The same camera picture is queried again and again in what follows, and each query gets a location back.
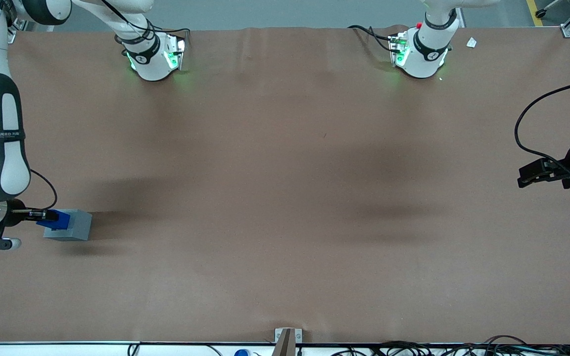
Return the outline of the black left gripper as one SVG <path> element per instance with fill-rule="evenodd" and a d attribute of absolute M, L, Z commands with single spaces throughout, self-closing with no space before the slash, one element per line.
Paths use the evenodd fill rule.
<path fill-rule="evenodd" d="M 563 171 L 556 162 L 550 159 L 538 159 L 520 168 L 518 187 L 525 188 L 540 182 L 562 180 L 563 189 L 570 189 L 570 149 L 560 162 L 564 166 L 567 178 L 556 176 L 556 172 L 560 174 Z"/>

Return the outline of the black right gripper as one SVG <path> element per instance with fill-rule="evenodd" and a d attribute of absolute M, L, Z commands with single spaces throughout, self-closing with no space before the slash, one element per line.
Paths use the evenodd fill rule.
<path fill-rule="evenodd" d="M 25 208 L 24 203 L 21 200 L 7 200 L 6 202 L 6 227 L 11 227 L 18 225 L 22 221 L 45 221 L 45 216 L 24 216 L 24 214 L 29 215 L 47 215 L 56 214 L 54 209 L 38 209 L 38 208 Z"/>

